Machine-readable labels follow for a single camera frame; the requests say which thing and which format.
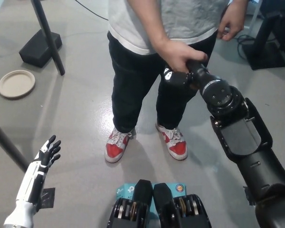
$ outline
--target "gray t-shirt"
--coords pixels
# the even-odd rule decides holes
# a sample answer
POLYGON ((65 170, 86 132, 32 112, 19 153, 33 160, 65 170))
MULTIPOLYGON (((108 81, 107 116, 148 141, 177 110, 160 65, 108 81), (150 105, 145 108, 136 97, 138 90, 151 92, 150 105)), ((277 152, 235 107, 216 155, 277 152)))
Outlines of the gray t-shirt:
MULTIPOLYGON (((169 38, 193 44, 210 37, 219 27, 229 0, 157 0, 169 38)), ((154 53, 140 20, 127 0, 109 0, 109 31, 128 50, 154 53)))

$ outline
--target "black metal pole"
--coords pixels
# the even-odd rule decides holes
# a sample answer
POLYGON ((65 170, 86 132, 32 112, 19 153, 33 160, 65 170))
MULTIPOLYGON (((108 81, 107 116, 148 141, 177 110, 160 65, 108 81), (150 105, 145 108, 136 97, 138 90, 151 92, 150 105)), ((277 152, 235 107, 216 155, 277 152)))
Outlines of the black metal pole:
POLYGON ((60 75, 65 74, 65 69, 63 67, 60 55, 58 53, 57 47, 55 45, 55 42, 52 37, 51 29, 49 28, 48 25, 48 20, 46 18, 46 15, 44 13, 44 10, 42 8, 40 0, 31 0, 33 4, 33 8, 35 10, 36 16, 38 18, 39 24, 41 26, 41 30, 43 32, 43 35, 46 39, 47 45, 51 51, 52 58, 54 60, 54 63, 56 65, 56 68, 60 75))
POLYGON ((7 137, 7 135, 0 128, 0 146, 11 157, 11 159, 19 166, 19 168, 26 172, 29 162, 23 157, 17 147, 7 137))

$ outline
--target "human hand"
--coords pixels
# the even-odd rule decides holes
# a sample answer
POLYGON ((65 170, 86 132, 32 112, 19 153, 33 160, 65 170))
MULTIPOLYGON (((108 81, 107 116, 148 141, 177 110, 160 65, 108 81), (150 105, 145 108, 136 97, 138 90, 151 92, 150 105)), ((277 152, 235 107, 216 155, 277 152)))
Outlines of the human hand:
POLYGON ((219 39, 230 41, 244 29, 248 0, 233 0, 226 9, 218 28, 219 39))
POLYGON ((174 72, 188 73, 186 67, 188 60, 203 62, 208 59, 206 53, 197 51, 187 44, 176 40, 168 39, 163 41, 155 50, 174 72))

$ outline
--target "metal leg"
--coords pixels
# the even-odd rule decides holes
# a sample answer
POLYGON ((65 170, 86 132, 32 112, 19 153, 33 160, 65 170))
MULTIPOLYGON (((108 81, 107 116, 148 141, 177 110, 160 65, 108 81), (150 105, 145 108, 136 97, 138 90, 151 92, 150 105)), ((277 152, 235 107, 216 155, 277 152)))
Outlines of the metal leg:
POLYGON ((46 39, 47 45, 51 51, 52 58, 55 62, 56 68, 57 68, 58 72, 60 73, 60 75, 64 75, 65 69, 63 67, 60 55, 59 55, 57 47, 55 45, 55 42, 52 38, 51 30, 50 30, 49 25, 48 25, 48 20, 47 20, 46 15, 43 11, 41 2, 40 2, 40 0, 31 0, 31 2, 33 4, 36 16, 38 18, 39 24, 41 26, 41 30, 44 34, 45 39, 46 39))
POLYGON ((255 13, 253 14, 253 17, 252 17, 252 20, 251 20, 251 23, 250 23, 250 26, 249 26, 248 36, 251 36, 252 29, 253 29, 253 27, 254 27, 254 25, 256 23, 257 15, 258 15, 258 13, 260 11, 262 2, 263 2, 263 0, 259 0, 259 2, 257 3, 255 13))
POLYGON ((7 135, 0 128, 0 146, 11 157, 11 159, 26 172, 29 166, 29 162, 23 157, 17 147, 7 137, 7 135))

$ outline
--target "white robotic hand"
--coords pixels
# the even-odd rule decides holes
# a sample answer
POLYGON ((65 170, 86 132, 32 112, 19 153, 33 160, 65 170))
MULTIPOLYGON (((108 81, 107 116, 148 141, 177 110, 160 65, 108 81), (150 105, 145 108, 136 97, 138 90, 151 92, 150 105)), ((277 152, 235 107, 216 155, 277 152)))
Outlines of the white robotic hand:
POLYGON ((4 228, 33 228, 33 216, 40 209, 40 198, 48 169, 60 158, 61 141, 53 135, 41 147, 28 166, 16 198, 16 208, 4 222, 4 228))
POLYGON ((56 136, 53 135, 46 143, 41 147, 39 153, 36 155, 33 162, 41 162, 42 167, 51 167, 54 161, 60 158, 60 154, 57 154, 61 147, 61 141, 57 141, 55 144, 52 144, 56 139, 56 136))

